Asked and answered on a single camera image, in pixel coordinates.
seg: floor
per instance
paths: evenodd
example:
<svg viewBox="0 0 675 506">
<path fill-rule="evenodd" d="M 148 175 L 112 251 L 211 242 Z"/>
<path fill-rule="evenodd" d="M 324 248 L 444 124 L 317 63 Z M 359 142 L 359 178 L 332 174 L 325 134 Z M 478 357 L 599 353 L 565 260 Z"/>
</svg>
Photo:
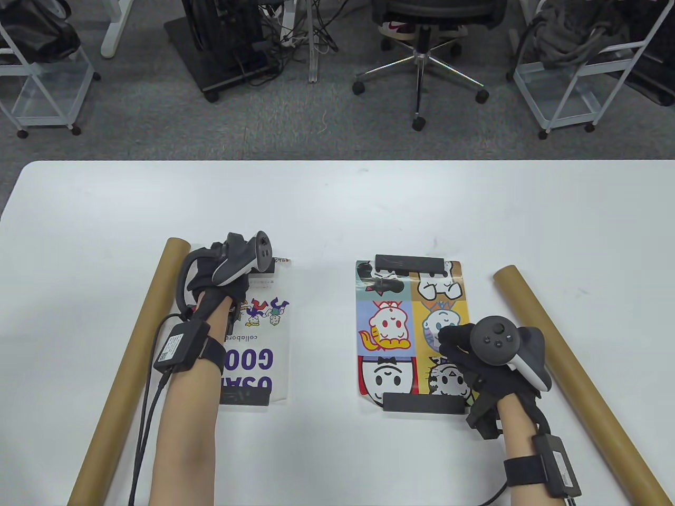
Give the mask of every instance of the floor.
<svg viewBox="0 0 675 506">
<path fill-rule="evenodd" d="M 531 112 L 515 85 L 504 80 L 507 30 L 522 25 L 515 5 L 499 28 L 472 27 L 464 54 L 454 60 L 488 85 L 488 103 L 480 106 L 469 89 L 429 78 L 427 127 L 421 133 L 410 127 L 412 72 L 368 83 L 359 97 L 351 92 L 354 72 L 403 54 L 379 50 L 368 9 L 331 25 L 340 51 L 321 57 L 318 84 L 307 84 L 306 66 L 292 63 L 268 86 L 240 86 L 211 104 L 163 31 L 165 21 L 181 16 L 178 0 L 136 0 L 111 60 L 99 53 L 106 27 L 101 3 L 72 0 L 72 5 L 73 25 L 103 80 L 92 85 L 78 120 L 79 137 L 42 128 L 19 140 L 0 117 L 0 209 L 22 167 L 45 159 L 675 158 L 675 107 L 659 107 L 629 88 L 595 133 L 568 128 L 538 140 Z M 607 89 L 613 83 L 602 77 L 599 85 Z M 13 85 L 0 81 L 3 100 Z"/>
</svg>

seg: sticker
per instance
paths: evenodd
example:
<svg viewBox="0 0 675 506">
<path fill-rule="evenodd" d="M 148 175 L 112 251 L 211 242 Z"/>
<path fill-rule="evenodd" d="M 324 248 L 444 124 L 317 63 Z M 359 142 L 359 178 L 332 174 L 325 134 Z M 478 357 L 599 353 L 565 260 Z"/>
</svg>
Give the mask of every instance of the sticker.
<svg viewBox="0 0 675 506">
<path fill-rule="evenodd" d="M 182 334 L 176 334 L 169 337 L 169 339 L 167 339 L 167 343 L 164 345 L 164 349 L 162 349 L 161 355 L 157 360 L 159 362 L 163 362 L 164 360 L 172 359 L 181 339 L 183 339 Z"/>
<path fill-rule="evenodd" d="M 460 397 L 472 405 L 462 373 L 439 353 L 438 331 L 469 323 L 462 267 L 430 275 L 356 262 L 359 392 L 382 406 L 384 392 Z"/>
<path fill-rule="evenodd" d="M 556 464 L 558 465 L 558 471 L 560 471 L 562 482 L 566 487 L 572 488 L 572 479 L 570 478 L 570 474 L 567 471 L 567 466 L 565 465 L 565 459 L 562 456 L 562 453 L 554 450 L 553 456 L 556 458 Z"/>
<path fill-rule="evenodd" d="M 246 300 L 225 336 L 224 387 L 263 387 L 270 402 L 288 396 L 291 266 L 275 258 L 273 274 L 250 274 Z"/>
</svg>

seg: cardboard tube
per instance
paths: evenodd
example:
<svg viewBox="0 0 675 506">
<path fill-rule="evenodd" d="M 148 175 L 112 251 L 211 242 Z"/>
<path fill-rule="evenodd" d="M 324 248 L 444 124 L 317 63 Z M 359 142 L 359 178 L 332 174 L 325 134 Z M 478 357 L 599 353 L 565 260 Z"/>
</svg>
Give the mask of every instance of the cardboard tube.
<svg viewBox="0 0 675 506">
<path fill-rule="evenodd" d="M 178 271 L 189 251 L 190 243 L 175 237 L 164 246 L 68 506 L 103 506 L 105 502 L 145 385 L 157 325 L 171 310 Z"/>
<path fill-rule="evenodd" d="M 673 506 L 572 350 L 514 265 L 495 283 L 521 323 L 546 339 L 546 365 L 632 504 Z"/>
</svg>

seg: hand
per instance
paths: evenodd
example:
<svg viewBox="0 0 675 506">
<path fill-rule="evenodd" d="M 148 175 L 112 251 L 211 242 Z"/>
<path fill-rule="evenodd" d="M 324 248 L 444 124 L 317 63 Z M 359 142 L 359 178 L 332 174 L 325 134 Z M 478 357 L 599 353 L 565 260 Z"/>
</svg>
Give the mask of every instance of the hand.
<svg viewBox="0 0 675 506">
<path fill-rule="evenodd" d="M 531 398 L 541 394 L 518 371 L 508 366 L 491 366 L 482 361 L 471 349 L 470 334 L 474 324 L 448 326 L 438 332 L 439 351 L 464 375 L 475 391 L 485 391 L 497 400 L 516 393 Z"/>
<path fill-rule="evenodd" d="M 211 247 L 214 255 L 197 258 L 197 274 L 188 283 L 188 291 L 192 292 L 194 300 L 199 300 L 202 293 L 204 296 L 199 302 L 199 307 L 192 317 L 206 320 L 211 313 L 225 300 L 230 297 L 234 304 L 243 302 L 246 299 L 248 290 L 248 274 L 239 276 L 237 279 L 225 286 L 215 286 L 211 280 L 215 269 L 227 258 L 227 242 L 214 242 Z"/>
</svg>

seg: forearm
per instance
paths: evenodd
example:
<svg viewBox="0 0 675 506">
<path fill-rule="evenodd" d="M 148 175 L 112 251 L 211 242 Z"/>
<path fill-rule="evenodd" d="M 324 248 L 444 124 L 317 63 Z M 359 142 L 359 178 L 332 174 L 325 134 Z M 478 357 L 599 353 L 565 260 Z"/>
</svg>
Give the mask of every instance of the forearm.
<svg viewBox="0 0 675 506">
<path fill-rule="evenodd" d="M 209 335 L 220 343 L 231 304 L 226 298 L 207 320 Z M 220 369 L 209 360 L 171 377 L 157 434 L 151 505 L 213 504 L 220 386 Z"/>
<path fill-rule="evenodd" d="M 515 394 L 507 395 L 497 402 L 499 417 L 502 419 L 506 457 L 528 457 L 535 455 L 532 436 L 537 429 L 525 413 Z M 549 496 L 546 485 L 522 485 L 511 488 L 511 506 L 564 506 L 563 499 Z"/>
</svg>

